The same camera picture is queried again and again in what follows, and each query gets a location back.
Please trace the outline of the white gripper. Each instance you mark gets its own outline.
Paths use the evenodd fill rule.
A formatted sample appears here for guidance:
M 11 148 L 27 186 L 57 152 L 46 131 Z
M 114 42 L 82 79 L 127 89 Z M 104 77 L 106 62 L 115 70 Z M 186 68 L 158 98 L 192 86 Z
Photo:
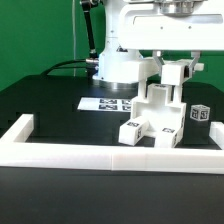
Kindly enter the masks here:
M 164 60 L 159 50 L 192 51 L 188 65 L 191 78 L 200 51 L 224 50 L 224 0 L 195 1 L 192 13 L 162 11 L 156 1 L 129 3 L 119 15 L 118 40 L 123 48 L 154 50 L 152 57 L 162 74 Z

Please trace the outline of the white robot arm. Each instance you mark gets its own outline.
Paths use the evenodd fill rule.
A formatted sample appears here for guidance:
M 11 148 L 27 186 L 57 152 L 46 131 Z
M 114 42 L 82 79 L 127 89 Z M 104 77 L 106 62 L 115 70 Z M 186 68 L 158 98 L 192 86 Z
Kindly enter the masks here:
M 223 51 L 224 0 L 102 0 L 105 48 L 97 81 L 131 84 L 137 75 L 124 63 L 142 50 Z

